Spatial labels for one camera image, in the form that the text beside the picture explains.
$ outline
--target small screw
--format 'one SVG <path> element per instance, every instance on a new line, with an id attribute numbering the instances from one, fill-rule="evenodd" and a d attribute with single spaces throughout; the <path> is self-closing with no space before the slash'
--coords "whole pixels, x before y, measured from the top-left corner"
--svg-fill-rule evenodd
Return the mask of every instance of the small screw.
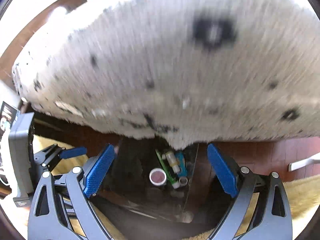
<path id="1" fill-rule="evenodd" d="M 245 173 L 245 174 L 247 174 L 247 173 L 249 173 L 249 168 L 248 167 L 246 167 L 246 166 L 243 166 L 243 167 L 241 167 L 241 172 L 242 173 Z"/>
<path id="2" fill-rule="evenodd" d="M 271 173 L 271 175 L 272 175 L 272 177 L 274 177 L 274 178 L 279 178 L 279 174 L 278 173 L 276 173 L 275 171 L 273 171 L 272 173 Z"/>
<path id="3" fill-rule="evenodd" d="M 42 177 L 47 178 L 50 176 L 50 172 L 49 171 L 45 171 L 44 173 L 42 173 Z"/>
<path id="4" fill-rule="evenodd" d="M 79 173 L 81 171 L 81 168 L 80 167 L 74 167 L 73 169 L 72 169 L 72 172 L 73 173 Z"/>

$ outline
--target reddish brown hardwood floor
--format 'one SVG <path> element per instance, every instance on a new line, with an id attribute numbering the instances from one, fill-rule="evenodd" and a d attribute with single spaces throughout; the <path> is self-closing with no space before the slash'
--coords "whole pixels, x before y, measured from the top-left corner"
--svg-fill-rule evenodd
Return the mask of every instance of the reddish brown hardwood floor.
<path id="1" fill-rule="evenodd" d="M 253 172 L 265 175 L 277 171 L 283 181 L 320 174 L 320 164 L 288 172 L 289 163 L 320 152 L 320 138 L 318 137 L 277 142 L 218 142 L 215 145 L 222 152 L 231 155 L 239 166 L 248 166 Z"/>

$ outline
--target small bottle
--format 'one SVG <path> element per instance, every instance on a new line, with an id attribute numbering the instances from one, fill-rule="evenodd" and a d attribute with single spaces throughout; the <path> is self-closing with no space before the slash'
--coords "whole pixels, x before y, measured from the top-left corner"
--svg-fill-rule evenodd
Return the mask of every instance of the small bottle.
<path id="1" fill-rule="evenodd" d="M 173 172 L 174 173 L 180 173 L 181 170 L 179 168 L 179 165 L 178 165 L 178 160 L 177 158 L 174 156 L 173 152 L 172 151 L 169 151 L 165 154 L 167 160 L 168 160 L 168 163 L 170 165 L 170 167 L 172 167 L 173 169 Z"/>

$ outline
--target teal object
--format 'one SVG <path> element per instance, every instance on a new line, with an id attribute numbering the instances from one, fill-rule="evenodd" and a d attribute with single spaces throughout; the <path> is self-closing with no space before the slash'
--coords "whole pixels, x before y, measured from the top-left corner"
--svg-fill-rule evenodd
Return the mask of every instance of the teal object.
<path id="1" fill-rule="evenodd" d="M 180 170 L 181 172 L 178 173 L 178 177 L 187 177 L 188 175 L 188 172 L 187 172 L 187 169 L 186 169 L 186 161 L 184 159 L 184 156 L 183 156 L 183 153 L 182 152 L 178 152 L 175 154 L 177 160 L 178 160 L 178 165 L 180 167 Z"/>

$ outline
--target blue textured pad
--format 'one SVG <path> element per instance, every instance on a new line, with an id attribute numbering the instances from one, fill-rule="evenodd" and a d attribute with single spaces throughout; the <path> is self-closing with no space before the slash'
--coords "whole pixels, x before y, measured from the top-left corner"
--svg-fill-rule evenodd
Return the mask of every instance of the blue textured pad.
<path id="1" fill-rule="evenodd" d="M 224 192 L 231 195 L 232 198 L 236 197 L 238 195 L 237 180 L 226 161 L 213 144 L 209 144 L 207 153 L 208 160 L 214 168 Z"/>
<path id="2" fill-rule="evenodd" d="M 84 195 L 89 198 L 93 193 L 97 193 L 100 184 L 107 174 L 107 171 L 115 158 L 113 145 L 108 145 L 98 157 L 96 163 L 91 168 L 85 181 Z"/>
<path id="3" fill-rule="evenodd" d="M 82 146 L 82 147 L 76 147 L 68 150 L 63 150 L 60 153 L 59 157 L 61 159 L 69 159 L 69 158 L 73 158 L 73 157 L 77 157 L 85 154 L 87 154 L 87 148 Z"/>

